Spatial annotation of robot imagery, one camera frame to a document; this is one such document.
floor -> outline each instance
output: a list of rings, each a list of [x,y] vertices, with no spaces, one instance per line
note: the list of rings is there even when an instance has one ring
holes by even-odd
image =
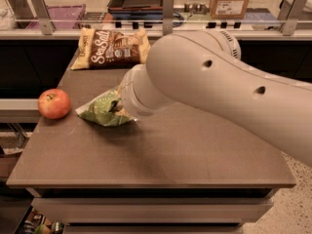
[[[12,133],[0,133],[0,145],[10,147],[16,143]],[[284,157],[296,180],[292,189],[281,189],[273,196],[273,208],[258,222],[244,225],[245,234],[312,234],[312,168],[309,168],[287,154]],[[11,201],[0,195],[0,227],[3,222],[16,224],[20,219],[20,209],[24,209],[26,200]]]

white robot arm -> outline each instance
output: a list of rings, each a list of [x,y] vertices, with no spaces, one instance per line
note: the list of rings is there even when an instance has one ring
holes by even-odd
[[[174,101],[240,125],[312,167],[312,84],[268,74],[239,60],[225,31],[162,37],[146,64],[131,69],[121,100],[135,117],[151,116]]]

gray table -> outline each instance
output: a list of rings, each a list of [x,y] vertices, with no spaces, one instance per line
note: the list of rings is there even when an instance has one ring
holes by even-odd
[[[70,95],[71,112],[40,119],[7,182],[27,188],[47,217],[241,225],[270,209],[279,188],[295,185],[280,150],[180,103],[115,128],[76,115],[75,108],[117,86],[126,71],[67,69],[63,75],[59,87]]]

apple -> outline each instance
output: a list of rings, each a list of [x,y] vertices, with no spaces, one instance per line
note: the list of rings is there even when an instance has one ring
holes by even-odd
[[[49,119],[60,119],[70,111],[68,94],[60,89],[50,89],[38,98],[38,109],[41,115]]]

